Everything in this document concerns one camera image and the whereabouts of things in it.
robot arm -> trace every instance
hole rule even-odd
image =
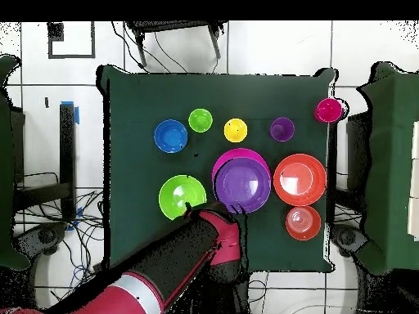
[[[180,217],[180,227],[143,249],[130,270],[70,314],[164,314],[207,262],[214,280],[234,281],[241,261],[238,224],[222,204],[211,207]]]

chair leg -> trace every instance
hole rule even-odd
[[[147,62],[146,62],[146,56],[144,55],[144,48],[142,45],[142,42],[144,41],[144,39],[146,38],[146,35],[144,33],[141,33],[137,30],[133,30],[134,32],[134,36],[135,36],[135,42],[137,43],[138,46],[138,52],[140,53],[140,59],[141,59],[141,63],[143,67],[147,66]]]
[[[208,25],[208,31],[209,35],[211,37],[211,41],[214,46],[215,55],[217,56],[217,59],[221,58],[221,54],[219,52],[219,43],[217,42],[217,39],[219,38],[219,28],[214,28],[214,30],[211,28],[211,25]]]

purple plate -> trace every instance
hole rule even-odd
[[[215,175],[214,193],[228,210],[235,213],[241,208],[247,213],[260,209],[271,192],[271,178],[264,166],[249,158],[236,158],[226,162]]]

yellow bowl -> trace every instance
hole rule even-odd
[[[241,119],[230,119],[224,125],[224,136],[234,143],[241,142],[247,135],[247,125]]]

blue bowl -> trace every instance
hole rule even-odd
[[[177,120],[165,120],[155,128],[154,141],[165,153],[179,152],[187,144],[187,129]]]

